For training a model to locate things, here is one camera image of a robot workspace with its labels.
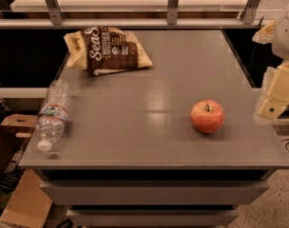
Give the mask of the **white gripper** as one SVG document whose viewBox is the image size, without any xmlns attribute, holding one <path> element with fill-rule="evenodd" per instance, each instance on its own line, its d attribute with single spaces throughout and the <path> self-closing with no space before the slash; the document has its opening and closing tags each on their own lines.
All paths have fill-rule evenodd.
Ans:
<svg viewBox="0 0 289 228">
<path fill-rule="evenodd" d="M 266 69 L 253 115 L 256 124 L 270 124 L 289 106 L 289 3 L 276 23 L 266 24 L 252 41 L 262 45 L 272 42 L 273 53 L 284 60 L 277 68 Z"/>
</svg>

